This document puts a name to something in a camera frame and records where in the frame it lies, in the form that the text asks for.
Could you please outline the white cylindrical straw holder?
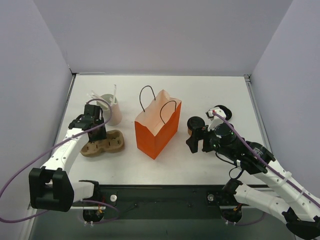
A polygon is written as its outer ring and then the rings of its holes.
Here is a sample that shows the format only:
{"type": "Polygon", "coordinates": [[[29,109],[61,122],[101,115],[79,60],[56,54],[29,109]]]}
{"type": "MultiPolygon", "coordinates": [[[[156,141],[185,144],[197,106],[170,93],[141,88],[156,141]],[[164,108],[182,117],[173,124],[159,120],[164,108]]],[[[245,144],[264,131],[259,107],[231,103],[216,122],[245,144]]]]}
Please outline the white cylindrical straw holder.
{"type": "MultiPolygon", "coordinates": [[[[122,112],[120,110],[119,101],[117,97],[114,98],[113,94],[104,94],[101,96],[102,99],[104,99],[106,102],[108,102],[111,106],[111,118],[107,122],[108,126],[116,126],[119,125],[123,119],[122,112]]],[[[107,120],[110,117],[110,109],[107,104],[97,101],[96,102],[99,106],[101,106],[103,110],[103,117],[105,120],[107,120]]]]}

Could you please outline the brown pulp cup carrier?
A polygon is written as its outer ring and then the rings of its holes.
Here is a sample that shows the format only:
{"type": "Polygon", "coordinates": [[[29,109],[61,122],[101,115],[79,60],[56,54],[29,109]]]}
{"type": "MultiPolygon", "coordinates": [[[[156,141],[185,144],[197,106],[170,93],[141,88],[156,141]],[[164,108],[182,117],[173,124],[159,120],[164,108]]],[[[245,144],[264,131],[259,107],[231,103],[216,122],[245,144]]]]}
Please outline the brown pulp cup carrier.
{"type": "Polygon", "coordinates": [[[125,140],[120,130],[109,130],[106,132],[106,139],[88,142],[80,153],[84,157],[96,157],[102,153],[118,153],[125,149],[125,140]]]}

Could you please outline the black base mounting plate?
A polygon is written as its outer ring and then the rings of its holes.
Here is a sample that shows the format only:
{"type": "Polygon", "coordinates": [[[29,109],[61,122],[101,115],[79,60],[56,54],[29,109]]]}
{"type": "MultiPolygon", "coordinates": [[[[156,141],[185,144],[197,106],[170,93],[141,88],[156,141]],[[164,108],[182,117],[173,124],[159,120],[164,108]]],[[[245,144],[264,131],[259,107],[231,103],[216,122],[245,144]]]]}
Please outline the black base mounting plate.
{"type": "Polygon", "coordinates": [[[211,220],[239,222],[243,204],[222,185],[101,185],[93,202],[76,202],[96,220],[211,220]]]}

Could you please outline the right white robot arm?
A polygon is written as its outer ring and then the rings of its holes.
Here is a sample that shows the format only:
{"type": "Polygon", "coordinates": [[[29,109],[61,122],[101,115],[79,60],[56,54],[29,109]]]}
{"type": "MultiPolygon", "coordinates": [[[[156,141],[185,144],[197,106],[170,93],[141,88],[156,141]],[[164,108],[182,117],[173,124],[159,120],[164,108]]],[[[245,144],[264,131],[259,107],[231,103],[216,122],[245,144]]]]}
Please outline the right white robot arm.
{"type": "Polygon", "coordinates": [[[285,223],[297,237],[314,240],[320,236],[320,200],[306,191],[284,170],[274,155],[263,145],[245,140],[230,123],[221,123],[210,130],[203,119],[187,122],[190,138],[186,140],[192,153],[214,151],[232,161],[242,172],[263,181],[277,197],[259,192],[238,177],[231,178],[223,187],[221,197],[227,204],[235,201],[255,207],[285,223]]]}

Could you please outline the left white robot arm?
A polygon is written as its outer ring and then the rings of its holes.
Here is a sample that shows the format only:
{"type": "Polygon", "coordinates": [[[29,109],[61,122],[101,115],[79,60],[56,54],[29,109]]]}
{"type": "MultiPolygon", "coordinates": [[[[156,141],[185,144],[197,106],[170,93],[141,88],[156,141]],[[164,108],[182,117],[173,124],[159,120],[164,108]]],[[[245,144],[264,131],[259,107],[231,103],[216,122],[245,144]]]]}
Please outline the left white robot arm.
{"type": "Polygon", "coordinates": [[[99,183],[94,180],[71,182],[69,172],[87,143],[106,137],[105,125],[102,108],[86,104],[83,114],[68,125],[63,141],[52,156],[28,175],[30,204],[34,209],[67,212],[80,200],[91,206],[100,203],[99,183]]]}

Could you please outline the brown paper coffee cup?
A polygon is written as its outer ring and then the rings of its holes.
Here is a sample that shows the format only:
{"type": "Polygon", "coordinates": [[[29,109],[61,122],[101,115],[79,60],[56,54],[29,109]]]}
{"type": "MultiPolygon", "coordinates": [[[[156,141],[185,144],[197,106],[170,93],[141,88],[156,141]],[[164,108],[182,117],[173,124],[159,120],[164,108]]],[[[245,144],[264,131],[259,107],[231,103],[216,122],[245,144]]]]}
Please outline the brown paper coffee cup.
{"type": "Polygon", "coordinates": [[[192,129],[188,129],[187,132],[188,132],[188,134],[191,136],[192,133],[193,133],[193,130],[192,130],[192,129]]]}

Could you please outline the orange paper bag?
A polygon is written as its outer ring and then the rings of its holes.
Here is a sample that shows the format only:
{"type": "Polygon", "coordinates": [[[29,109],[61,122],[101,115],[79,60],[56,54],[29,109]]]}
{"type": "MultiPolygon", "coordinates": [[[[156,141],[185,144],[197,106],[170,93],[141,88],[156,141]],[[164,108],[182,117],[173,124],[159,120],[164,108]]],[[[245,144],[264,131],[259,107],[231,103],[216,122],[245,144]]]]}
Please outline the orange paper bag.
{"type": "Polygon", "coordinates": [[[155,95],[150,85],[142,89],[146,88],[150,88],[152,101],[144,107],[140,91],[142,112],[134,120],[135,138],[137,148],[154,160],[178,131],[182,101],[164,89],[155,95]]]}

